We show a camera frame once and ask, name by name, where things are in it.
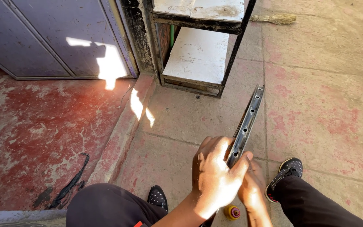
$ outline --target black metal frame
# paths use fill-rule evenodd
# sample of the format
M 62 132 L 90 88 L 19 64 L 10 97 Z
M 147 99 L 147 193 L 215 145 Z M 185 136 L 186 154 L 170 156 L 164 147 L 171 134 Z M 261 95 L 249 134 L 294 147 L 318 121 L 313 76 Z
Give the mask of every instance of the black metal frame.
M 169 14 L 163 14 L 163 13 L 156 13 L 153 12 L 154 4 L 153 0 L 144 0 L 144 6 L 147 8 L 147 11 L 149 13 L 148 20 L 150 22 L 150 37 L 153 37 L 151 40 L 151 44 L 154 47 L 154 61 L 157 66 L 158 70 L 158 78 L 160 81 L 160 84 L 164 87 L 170 87 L 175 88 L 179 90 L 184 90 L 200 95 L 206 95 L 206 96 L 212 96 L 216 98 L 221 98 L 222 92 L 224 91 L 226 81 L 229 77 L 229 73 L 232 69 L 233 62 L 235 61 L 236 54 L 238 53 L 240 43 L 242 41 L 243 35 L 245 33 L 247 24 L 249 23 L 250 16 L 253 12 L 253 8 L 255 7 L 256 0 L 249 0 L 249 4 L 247 6 L 247 9 L 245 11 L 245 14 L 243 16 L 242 22 L 229 22 L 229 21 L 214 21 L 214 20 L 200 20 L 200 19 L 194 19 L 190 17 L 183 17 L 178 15 L 169 15 Z M 208 31 L 215 31 L 215 32 L 223 32 L 228 34 L 235 34 L 237 35 L 235 45 L 233 47 L 231 56 L 229 58 L 228 65 L 225 70 L 224 78 L 221 82 L 221 84 L 205 84 L 205 83 L 194 83 L 192 81 L 189 81 L 190 84 L 199 85 L 199 86 L 205 86 L 209 88 L 214 88 L 219 90 L 218 93 L 198 90 L 194 88 L 184 87 L 184 86 L 177 86 L 174 84 L 166 83 L 167 79 L 170 79 L 168 76 L 163 75 L 163 64 L 162 64 L 162 56 L 161 52 L 159 51 L 159 40 L 157 37 L 157 31 L 156 31 L 156 23 L 163 23 L 163 24 L 170 24 L 170 25 L 177 25 L 182 27 L 188 27 L 188 28 L 197 28 L 197 29 L 203 29 Z

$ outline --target concrete floor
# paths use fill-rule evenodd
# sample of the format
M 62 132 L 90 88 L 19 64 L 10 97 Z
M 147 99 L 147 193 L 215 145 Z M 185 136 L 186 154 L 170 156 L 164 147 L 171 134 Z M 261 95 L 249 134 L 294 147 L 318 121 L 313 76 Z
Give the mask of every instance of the concrete floor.
M 17 81 L 0 69 L 0 210 L 45 209 L 82 168 L 82 152 L 88 181 L 135 81 L 105 90 L 104 80 Z
M 263 0 L 254 13 L 274 12 L 298 20 L 248 26 L 221 99 L 157 87 L 155 122 L 144 118 L 118 185 L 146 198 L 158 184 L 173 209 L 191 189 L 201 141 L 232 136 L 255 85 L 265 83 L 247 150 L 268 182 L 283 160 L 298 157 L 307 182 L 363 219 L 363 0 Z M 280 204 L 269 208 L 275 227 L 290 226 Z M 219 214 L 214 226 L 245 223 Z

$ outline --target broom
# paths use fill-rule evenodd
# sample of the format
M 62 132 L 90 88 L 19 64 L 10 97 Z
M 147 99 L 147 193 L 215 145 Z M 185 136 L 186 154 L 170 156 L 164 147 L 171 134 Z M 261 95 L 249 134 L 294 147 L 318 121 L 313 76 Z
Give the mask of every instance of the broom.
M 296 16 L 291 13 L 276 13 L 271 16 L 253 15 L 250 17 L 251 22 L 270 22 L 277 25 L 292 24 L 296 20 Z

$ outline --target green pipe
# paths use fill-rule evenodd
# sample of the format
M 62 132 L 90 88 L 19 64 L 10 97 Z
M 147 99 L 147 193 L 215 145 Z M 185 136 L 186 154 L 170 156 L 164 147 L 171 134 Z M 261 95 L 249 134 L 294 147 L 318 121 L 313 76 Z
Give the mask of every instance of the green pipe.
M 170 48 L 173 47 L 173 44 L 175 42 L 174 34 L 175 34 L 175 26 L 170 25 Z

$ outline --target red painted floor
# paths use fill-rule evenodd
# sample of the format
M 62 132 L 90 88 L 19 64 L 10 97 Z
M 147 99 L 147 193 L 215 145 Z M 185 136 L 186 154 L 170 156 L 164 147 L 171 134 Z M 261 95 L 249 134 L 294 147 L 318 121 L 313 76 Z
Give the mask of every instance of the red painted floor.
M 16 81 L 0 70 L 0 210 L 45 209 L 82 168 L 88 181 L 135 80 Z

